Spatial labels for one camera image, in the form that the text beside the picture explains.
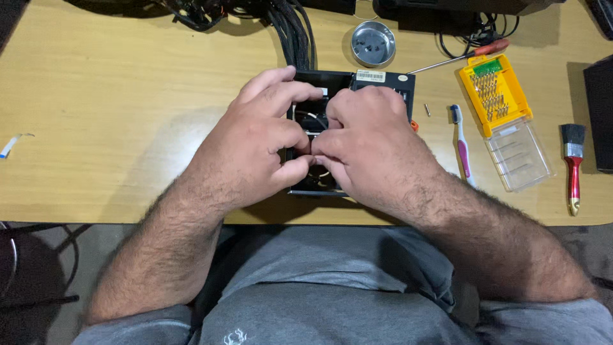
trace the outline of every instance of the red paintbrush handle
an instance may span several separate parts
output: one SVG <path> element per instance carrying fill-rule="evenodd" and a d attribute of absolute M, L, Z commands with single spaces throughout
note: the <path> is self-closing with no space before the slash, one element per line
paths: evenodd
<path fill-rule="evenodd" d="M 568 204 L 572 215 L 579 212 L 579 164 L 581 157 L 564 157 L 568 164 Z"/>

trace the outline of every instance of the black bristles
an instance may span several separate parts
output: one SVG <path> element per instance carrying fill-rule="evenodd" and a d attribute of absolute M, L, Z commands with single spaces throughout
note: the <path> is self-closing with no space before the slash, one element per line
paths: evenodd
<path fill-rule="evenodd" d="M 560 125 L 560 131 L 562 131 L 562 141 L 564 144 L 579 144 L 583 145 L 585 140 L 585 126 L 575 125 L 574 123 L 567 123 Z"/>

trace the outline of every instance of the hairy forearm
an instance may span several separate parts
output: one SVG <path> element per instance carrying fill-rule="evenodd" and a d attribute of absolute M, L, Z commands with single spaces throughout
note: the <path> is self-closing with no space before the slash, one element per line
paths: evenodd
<path fill-rule="evenodd" d="M 103 273 L 88 324 L 190 302 L 206 280 L 222 219 L 179 177 Z"/>
<path fill-rule="evenodd" d="M 482 298 L 551 302 L 596 297 L 579 265 L 542 225 L 455 176 L 442 173 L 435 179 L 421 191 L 429 196 L 421 217 L 407 220 L 450 258 Z"/>

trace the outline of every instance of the paintbrush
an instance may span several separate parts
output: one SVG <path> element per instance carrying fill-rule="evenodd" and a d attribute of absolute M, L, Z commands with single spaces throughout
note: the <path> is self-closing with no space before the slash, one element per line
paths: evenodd
<path fill-rule="evenodd" d="M 564 142 L 564 160 L 568 164 L 568 206 L 572 215 L 579 213 L 579 165 L 583 160 L 585 126 L 567 123 L 560 126 Z"/>

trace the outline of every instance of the barcode label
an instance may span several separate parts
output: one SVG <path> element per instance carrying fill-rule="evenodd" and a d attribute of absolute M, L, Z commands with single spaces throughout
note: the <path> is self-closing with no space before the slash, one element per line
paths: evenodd
<path fill-rule="evenodd" d="M 366 82 L 385 82 L 385 72 L 357 70 L 356 80 L 364 80 Z"/>

